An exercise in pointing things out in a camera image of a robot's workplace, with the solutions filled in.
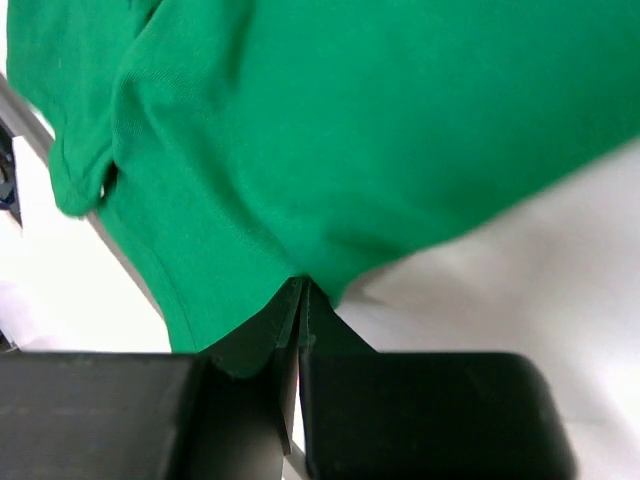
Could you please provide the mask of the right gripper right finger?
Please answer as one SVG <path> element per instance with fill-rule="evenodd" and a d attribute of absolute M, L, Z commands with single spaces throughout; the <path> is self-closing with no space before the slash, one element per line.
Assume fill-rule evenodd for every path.
<path fill-rule="evenodd" d="M 550 387 L 510 352 L 375 350 L 306 281 L 300 395 L 314 479 L 573 479 Z"/>

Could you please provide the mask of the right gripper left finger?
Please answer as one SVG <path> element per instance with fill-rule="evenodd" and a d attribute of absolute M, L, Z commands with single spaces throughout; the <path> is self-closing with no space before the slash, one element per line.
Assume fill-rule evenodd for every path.
<path fill-rule="evenodd" d="M 5 479 L 299 479 L 299 279 L 198 354 L 1 358 Z"/>

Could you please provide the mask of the green t shirt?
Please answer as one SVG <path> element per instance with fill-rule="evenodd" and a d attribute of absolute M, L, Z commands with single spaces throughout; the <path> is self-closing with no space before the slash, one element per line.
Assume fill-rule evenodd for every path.
<path fill-rule="evenodd" d="M 12 1 L 7 44 L 58 208 L 99 216 L 180 353 L 639 132 L 635 1 Z"/>

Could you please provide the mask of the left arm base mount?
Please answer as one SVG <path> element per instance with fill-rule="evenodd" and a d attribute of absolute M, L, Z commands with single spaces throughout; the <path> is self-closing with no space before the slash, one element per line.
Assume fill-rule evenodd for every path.
<path fill-rule="evenodd" d="M 1 210 L 7 211 L 22 226 L 12 139 L 10 130 L 1 122 Z"/>

